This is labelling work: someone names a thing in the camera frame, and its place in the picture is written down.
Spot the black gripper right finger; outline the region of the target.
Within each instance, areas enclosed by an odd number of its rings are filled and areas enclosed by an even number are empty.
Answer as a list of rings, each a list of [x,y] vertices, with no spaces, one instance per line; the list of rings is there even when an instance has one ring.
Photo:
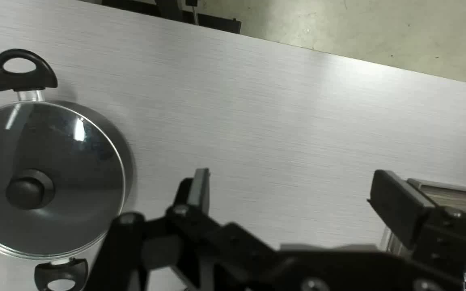
[[[369,203],[408,258],[466,291],[466,187],[376,169]]]

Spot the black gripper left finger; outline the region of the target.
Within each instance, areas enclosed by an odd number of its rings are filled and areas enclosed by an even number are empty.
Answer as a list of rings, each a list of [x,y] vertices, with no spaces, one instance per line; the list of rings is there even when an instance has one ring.
[[[277,252],[236,222],[209,214],[211,171],[185,177],[159,218],[118,214],[97,252],[86,291],[147,291],[151,273],[170,268],[186,291],[277,291]]]

